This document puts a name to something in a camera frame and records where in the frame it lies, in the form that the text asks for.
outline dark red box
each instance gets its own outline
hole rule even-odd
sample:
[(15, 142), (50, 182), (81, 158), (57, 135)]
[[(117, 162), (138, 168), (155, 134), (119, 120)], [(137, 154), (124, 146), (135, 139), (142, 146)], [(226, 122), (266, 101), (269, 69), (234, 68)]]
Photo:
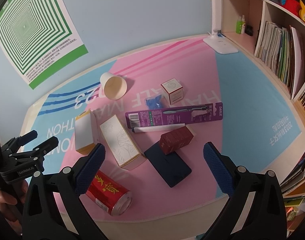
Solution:
[(159, 146), (163, 150), (164, 154), (169, 154), (188, 145), (193, 137), (193, 133), (184, 126), (162, 134), (159, 140)]

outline toothbrush package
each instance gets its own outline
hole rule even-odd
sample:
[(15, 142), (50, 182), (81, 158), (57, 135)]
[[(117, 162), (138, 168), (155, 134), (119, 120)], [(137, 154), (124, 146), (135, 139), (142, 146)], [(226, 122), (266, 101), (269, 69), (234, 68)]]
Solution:
[(128, 128), (222, 120), (223, 103), (127, 112)]

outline blue stripe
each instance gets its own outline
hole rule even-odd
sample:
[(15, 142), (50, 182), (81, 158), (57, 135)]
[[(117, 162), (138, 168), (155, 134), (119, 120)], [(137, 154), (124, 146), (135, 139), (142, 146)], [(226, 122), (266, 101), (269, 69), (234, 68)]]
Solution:
[[(84, 103), (84, 102), (86, 102), (86, 99), (81, 100), (81, 101), (78, 102), (78, 103)], [(40, 111), (40, 112), (38, 113), (38, 116), (39, 116), (39, 115), (43, 115), (43, 114), (50, 114), (50, 113), (58, 112), (58, 111), (61, 111), (61, 110), (65, 110), (65, 109), (67, 109), (67, 108), (74, 107), (74, 106), (75, 106), (75, 103), (73, 103), (73, 104), (71, 104), (71, 105), (67, 105), (67, 106), (55, 108), (55, 109)]]
[(50, 95), (48, 96), (48, 98), (57, 98), (57, 97), (70, 96), (70, 95), (73, 95), (73, 94), (75, 94), (75, 93), (81, 92), (81, 91), (83, 91), (83, 90), (85, 90), (85, 89), (91, 88), (91, 87), (93, 87), (93, 86), (97, 86), (97, 85), (99, 85), (99, 84), (100, 84), (100, 82), (97, 82), (97, 83), (95, 83), (95, 84), (92, 84), (92, 85), (90, 85), (90, 86), (87, 86), (87, 87), (85, 87), (85, 88), (81, 88), (81, 89), (79, 89), (79, 90), (72, 91), (72, 92), (67, 92), (67, 93), (62, 93), (62, 94), (50, 94)]
[(71, 100), (75, 100), (77, 97), (73, 97), (73, 98), (68, 98), (68, 99), (64, 99), (64, 100), (58, 100), (58, 101), (51, 101), (51, 102), (45, 102), (42, 106), (50, 106), (50, 105), (57, 105), (57, 104), (61, 104), (61, 103), (66, 103), (69, 102)]

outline wall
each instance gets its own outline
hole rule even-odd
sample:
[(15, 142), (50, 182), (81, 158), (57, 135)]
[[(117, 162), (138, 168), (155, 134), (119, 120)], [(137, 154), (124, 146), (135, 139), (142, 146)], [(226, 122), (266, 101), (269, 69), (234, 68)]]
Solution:
[(211, 0), (63, 1), (89, 53), (32, 90), (0, 48), (2, 143), (19, 135), (31, 104), (77, 73), (132, 49), (211, 31)]

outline paper cup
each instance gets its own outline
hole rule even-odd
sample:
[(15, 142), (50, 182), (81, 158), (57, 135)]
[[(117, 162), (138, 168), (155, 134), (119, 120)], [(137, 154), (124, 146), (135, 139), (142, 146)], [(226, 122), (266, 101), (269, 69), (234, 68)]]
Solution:
[(111, 100), (121, 98), (127, 91), (126, 80), (109, 72), (101, 75), (100, 83), (105, 96)]

